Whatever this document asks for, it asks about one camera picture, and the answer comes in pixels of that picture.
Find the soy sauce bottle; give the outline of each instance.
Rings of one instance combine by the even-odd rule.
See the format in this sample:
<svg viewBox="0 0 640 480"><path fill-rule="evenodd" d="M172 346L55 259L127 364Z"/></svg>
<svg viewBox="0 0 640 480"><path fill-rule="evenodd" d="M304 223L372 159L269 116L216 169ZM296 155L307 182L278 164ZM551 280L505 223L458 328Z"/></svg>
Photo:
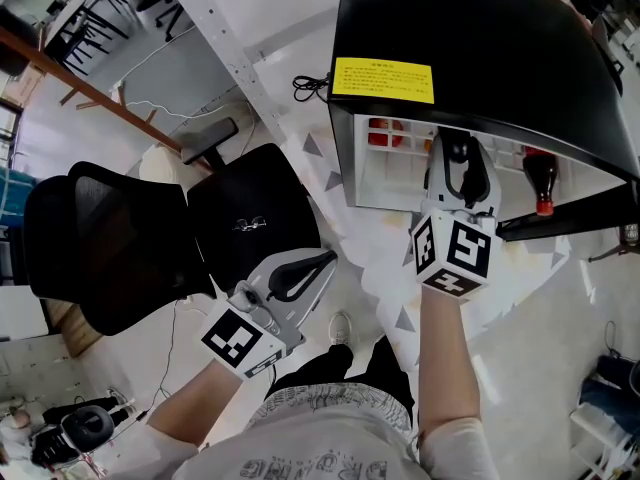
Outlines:
<svg viewBox="0 0 640 480"><path fill-rule="evenodd" d="M558 159L555 155L525 146L522 167L536 193L536 213L542 217L553 215L551 192L558 175Z"/></svg>

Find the forearm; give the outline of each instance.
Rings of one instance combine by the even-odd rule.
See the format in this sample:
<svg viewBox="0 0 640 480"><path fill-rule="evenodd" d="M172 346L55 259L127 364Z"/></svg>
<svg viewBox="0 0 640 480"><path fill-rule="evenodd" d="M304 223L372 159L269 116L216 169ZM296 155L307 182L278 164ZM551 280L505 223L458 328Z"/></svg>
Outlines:
<svg viewBox="0 0 640 480"><path fill-rule="evenodd" d="M480 391L462 328L459 302L422 289L420 313L420 432L480 417Z"/></svg>
<svg viewBox="0 0 640 480"><path fill-rule="evenodd" d="M153 411L148 425L179 441L200 446L241 384L212 361Z"/></svg>

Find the yellow warning label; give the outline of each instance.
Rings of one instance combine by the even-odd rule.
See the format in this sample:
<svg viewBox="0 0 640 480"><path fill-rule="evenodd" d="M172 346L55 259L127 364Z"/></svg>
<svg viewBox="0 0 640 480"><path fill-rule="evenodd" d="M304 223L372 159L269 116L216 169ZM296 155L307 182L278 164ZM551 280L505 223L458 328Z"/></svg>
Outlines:
<svg viewBox="0 0 640 480"><path fill-rule="evenodd" d="M338 57L333 93L433 103L431 66Z"/></svg>

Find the bottle cap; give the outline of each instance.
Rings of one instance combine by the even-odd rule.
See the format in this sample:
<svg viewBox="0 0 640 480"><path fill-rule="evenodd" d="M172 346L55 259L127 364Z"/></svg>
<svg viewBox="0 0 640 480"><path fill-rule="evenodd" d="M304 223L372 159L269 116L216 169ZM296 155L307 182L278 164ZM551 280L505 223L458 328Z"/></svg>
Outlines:
<svg viewBox="0 0 640 480"><path fill-rule="evenodd" d="M538 201L536 203L536 213L542 217L553 215L553 203L551 201Z"/></svg>

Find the white sneaker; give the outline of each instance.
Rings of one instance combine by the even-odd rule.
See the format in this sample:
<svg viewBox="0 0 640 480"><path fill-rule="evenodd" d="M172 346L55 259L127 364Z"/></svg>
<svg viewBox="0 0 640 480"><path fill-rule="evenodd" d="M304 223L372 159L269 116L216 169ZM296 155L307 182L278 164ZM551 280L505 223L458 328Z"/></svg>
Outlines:
<svg viewBox="0 0 640 480"><path fill-rule="evenodd" d="M346 345L351 348L351 319L338 311L329 321L329 340L332 345Z"/></svg>

